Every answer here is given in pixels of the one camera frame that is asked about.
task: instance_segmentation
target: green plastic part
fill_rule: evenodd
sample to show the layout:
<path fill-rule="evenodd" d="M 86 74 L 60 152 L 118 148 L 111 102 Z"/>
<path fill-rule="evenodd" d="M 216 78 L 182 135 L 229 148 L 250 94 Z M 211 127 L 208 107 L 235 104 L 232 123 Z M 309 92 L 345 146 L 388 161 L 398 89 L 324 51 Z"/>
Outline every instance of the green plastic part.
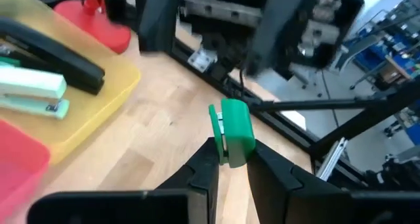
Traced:
<path fill-rule="evenodd" d="M 231 168 L 245 165 L 255 149 L 255 137 L 248 106 L 236 99 L 222 99 L 224 135 L 221 134 L 219 119 L 213 105 L 210 105 L 209 112 L 220 164 L 228 162 Z"/>
<path fill-rule="evenodd" d="M 5 63 L 11 64 L 13 66 L 20 66 L 20 61 L 19 60 L 15 60 L 13 58 L 8 58 L 8 57 L 0 56 L 0 62 L 5 62 Z"/>
<path fill-rule="evenodd" d="M 219 163 L 221 165 L 228 162 L 228 157 L 223 152 L 223 139 L 221 129 L 219 127 L 219 120 L 217 119 L 215 105 L 209 106 L 209 113 L 211 119 L 211 125 L 213 126 L 213 133 L 215 134 L 216 148 L 219 153 Z"/>

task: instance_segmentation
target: yellow tray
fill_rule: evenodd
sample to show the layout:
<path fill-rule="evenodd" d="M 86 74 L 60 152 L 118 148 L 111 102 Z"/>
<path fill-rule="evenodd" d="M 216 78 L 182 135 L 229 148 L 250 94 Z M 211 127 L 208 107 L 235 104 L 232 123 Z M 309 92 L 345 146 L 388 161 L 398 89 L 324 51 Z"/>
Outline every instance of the yellow tray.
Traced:
<path fill-rule="evenodd" d="M 0 119 L 45 144 L 51 152 L 51 163 L 56 164 L 127 100 L 140 79 L 140 72 L 127 59 L 38 0 L 0 0 L 0 16 L 11 17 L 43 32 L 105 70 L 105 84 L 97 96 L 68 87 L 64 98 L 70 100 L 70 109 L 62 121 L 0 109 Z"/>

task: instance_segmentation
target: black stapler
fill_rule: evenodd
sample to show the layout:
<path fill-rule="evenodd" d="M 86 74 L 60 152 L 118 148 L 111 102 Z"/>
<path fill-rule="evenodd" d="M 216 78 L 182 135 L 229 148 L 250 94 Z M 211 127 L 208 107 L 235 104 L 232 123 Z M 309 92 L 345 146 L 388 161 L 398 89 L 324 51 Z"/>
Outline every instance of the black stapler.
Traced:
<path fill-rule="evenodd" d="M 0 17 L 0 56 L 19 60 L 21 67 L 62 74 L 75 88 L 97 95 L 105 71 L 63 44 L 10 18 Z M 22 49 L 7 47 L 8 44 Z"/>

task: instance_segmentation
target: wooden tabletop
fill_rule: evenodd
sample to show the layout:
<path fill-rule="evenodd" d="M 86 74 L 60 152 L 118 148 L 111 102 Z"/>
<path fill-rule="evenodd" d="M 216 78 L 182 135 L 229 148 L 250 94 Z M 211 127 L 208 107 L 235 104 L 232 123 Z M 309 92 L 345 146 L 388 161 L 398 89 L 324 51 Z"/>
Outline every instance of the wooden tabletop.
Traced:
<path fill-rule="evenodd" d="M 177 36 L 189 46 L 199 43 L 183 30 Z M 32 202 L 62 190 L 154 189 L 213 136 L 208 106 L 224 95 L 164 54 L 140 56 L 137 38 L 124 55 L 142 72 L 129 100 L 63 162 L 51 167 Z M 276 99 L 252 81 L 246 86 L 263 99 Z M 285 113 L 305 127 L 297 112 Z M 252 117 L 255 137 L 310 171 L 301 149 Z M 8 223 L 24 223 L 29 204 Z M 246 167 L 220 167 L 217 223 L 258 223 Z"/>
<path fill-rule="evenodd" d="M 387 55 L 385 58 L 402 76 L 406 79 L 411 79 L 411 76 L 391 56 Z"/>

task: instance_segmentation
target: mint green stapler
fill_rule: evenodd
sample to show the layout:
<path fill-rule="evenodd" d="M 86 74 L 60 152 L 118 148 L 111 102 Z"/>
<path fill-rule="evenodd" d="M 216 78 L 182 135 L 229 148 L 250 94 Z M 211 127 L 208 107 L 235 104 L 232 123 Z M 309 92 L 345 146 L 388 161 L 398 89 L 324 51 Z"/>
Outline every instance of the mint green stapler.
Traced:
<path fill-rule="evenodd" d="M 9 63 L 0 62 L 0 108 L 62 120 L 70 105 L 62 99 L 67 88 L 64 77 Z"/>

